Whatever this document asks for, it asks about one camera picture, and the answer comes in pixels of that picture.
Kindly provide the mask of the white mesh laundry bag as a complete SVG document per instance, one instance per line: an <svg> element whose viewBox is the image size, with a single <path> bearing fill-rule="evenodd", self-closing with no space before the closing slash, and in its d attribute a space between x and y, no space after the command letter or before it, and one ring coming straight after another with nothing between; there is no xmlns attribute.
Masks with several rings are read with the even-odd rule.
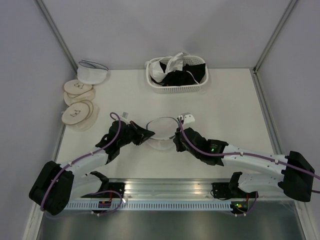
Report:
<svg viewBox="0 0 320 240"><path fill-rule="evenodd" d="M145 126L149 131L155 134L147 140L147 144L156 150L166 151L175 146L173 138L178 128L178 121L169 116L163 116L151 120Z"/></svg>

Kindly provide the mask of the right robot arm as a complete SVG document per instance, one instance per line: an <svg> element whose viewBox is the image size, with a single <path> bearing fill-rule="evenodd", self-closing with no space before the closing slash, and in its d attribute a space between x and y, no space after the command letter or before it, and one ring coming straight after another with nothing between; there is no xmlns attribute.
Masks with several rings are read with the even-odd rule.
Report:
<svg viewBox="0 0 320 240"><path fill-rule="evenodd" d="M205 139L190 127L178 128L173 142L177 152L189 152L209 166L236 167L256 172L256 176L240 171L233 173L228 192L235 198L244 193L280 192L296 201L311 201L316 174L299 152L268 155L246 151L225 141Z"/></svg>

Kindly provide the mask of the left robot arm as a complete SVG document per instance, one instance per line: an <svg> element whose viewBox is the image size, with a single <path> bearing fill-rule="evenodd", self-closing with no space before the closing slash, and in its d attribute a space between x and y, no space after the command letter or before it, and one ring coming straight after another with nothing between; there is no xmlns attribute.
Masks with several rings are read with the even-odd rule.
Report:
<svg viewBox="0 0 320 240"><path fill-rule="evenodd" d="M109 193L109 179L96 169L112 162L122 147L140 146L154 135L133 121L116 120L91 152L65 163L47 162L28 197L53 216L74 199L93 194L104 198Z"/></svg>

